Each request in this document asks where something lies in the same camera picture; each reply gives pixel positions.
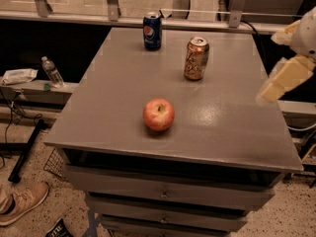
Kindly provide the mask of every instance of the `shoe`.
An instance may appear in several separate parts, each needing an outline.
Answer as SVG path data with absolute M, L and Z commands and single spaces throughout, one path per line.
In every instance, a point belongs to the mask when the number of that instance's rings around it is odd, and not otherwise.
M 0 215 L 0 226 L 7 226 L 17 221 L 24 214 L 39 206 L 47 197 L 49 185 L 46 182 L 27 189 L 21 193 L 14 192 L 14 209 L 8 214 Z

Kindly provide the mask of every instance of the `blue can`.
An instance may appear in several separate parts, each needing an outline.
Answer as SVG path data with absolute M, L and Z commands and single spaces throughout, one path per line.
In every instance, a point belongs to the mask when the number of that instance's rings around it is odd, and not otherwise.
M 157 50 L 161 46 L 162 27 L 158 13 L 147 13 L 143 20 L 144 45 L 148 50 Z

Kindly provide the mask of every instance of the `gray drawer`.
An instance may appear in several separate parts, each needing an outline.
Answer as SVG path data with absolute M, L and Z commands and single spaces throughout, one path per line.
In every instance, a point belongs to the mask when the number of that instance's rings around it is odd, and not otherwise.
M 86 192 L 241 210 L 258 210 L 275 194 L 273 189 L 259 187 L 70 165 L 64 172 L 76 189 Z
M 101 224 L 105 228 L 117 232 L 146 234 L 147 236 L 156 237 L 230 237 L 230 234 L 219 231 L 161 225 L 107 215 L 101 216 Z
M 238 231 L 246 217 L 223 214 L 195 205 L 157 203 L 144 199 L 126 200 L 125 197 L 92 197 L 86 195 L 88 206 L 99 214 L 153 221 L 160 224 L 188 225 L 220 231 Z

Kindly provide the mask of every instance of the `red apple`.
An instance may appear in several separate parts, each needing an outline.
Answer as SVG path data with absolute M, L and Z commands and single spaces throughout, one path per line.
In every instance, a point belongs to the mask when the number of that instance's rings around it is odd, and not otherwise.
M 168 129 L 175 118 L 175 110 L 164 99 L 153 99 L 147 103 L 143 111 L 146 125 L 156 131 Z

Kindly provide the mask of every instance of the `plastic bottle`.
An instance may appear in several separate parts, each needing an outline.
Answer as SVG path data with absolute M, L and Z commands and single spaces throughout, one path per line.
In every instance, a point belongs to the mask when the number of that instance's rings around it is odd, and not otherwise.
M 60 88 L 64 86 L 63 79 L 58 69 L 56 68 L 55 64 L 46 56 L 42 57 L 41 61 L 42 61 L 41 66 L 43 70 L 46 72 L 47 76 L 49 77 L 49 80 L 52 86 L 56 88 Z

